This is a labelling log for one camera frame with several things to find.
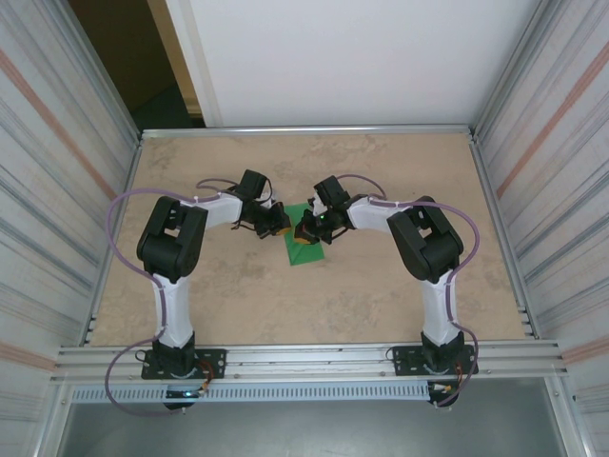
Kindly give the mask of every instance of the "green block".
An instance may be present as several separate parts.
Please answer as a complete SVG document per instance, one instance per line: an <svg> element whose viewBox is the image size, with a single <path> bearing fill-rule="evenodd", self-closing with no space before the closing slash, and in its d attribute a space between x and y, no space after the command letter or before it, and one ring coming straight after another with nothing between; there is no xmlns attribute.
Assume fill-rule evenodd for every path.
<svg viewBox="0 0 609 457"><path fill-rule="evenodd" d="M296 224L301 222L305 209L309 208L310 206L307 203L285 207L285 214L289 216L289 220L292 223L292 230L284 235L287 257L289 258L289 264L292 267L324 259L324 248L322 248L321 243L316 245L302 245L294 241L294 228L296 227Z"/></svg>

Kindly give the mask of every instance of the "wooden table surface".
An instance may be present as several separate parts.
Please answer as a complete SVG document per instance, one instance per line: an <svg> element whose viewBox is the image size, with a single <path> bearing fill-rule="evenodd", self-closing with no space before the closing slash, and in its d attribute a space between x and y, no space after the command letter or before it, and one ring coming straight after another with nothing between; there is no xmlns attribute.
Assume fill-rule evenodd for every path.
<svg viewBox="0 0 609 457"><path fill-rule="evenodd" d="M133 188L202 195L206 177L239 181L245 169L268 176L286 205L312 196L331 174L360 173L390 199L431 195L469 214L481 230L478 256L457 278L460 320L481 339L523 338L520 316L480 181L462 134L304 135L158 138L144 143ZM373 188L344 180L351 193ZM118 246L139 265L135 247L158 196L128 202ZM448 215L465 244L471 229ZM291 267L283 237L259 240L223 225L206 232L191 275L190 315L197 344L331 344L419 341L418 282L403 266L393 238L355 230L323 261ZM112 260L91 343L121 346L152 335L152 285Z"/></svg>

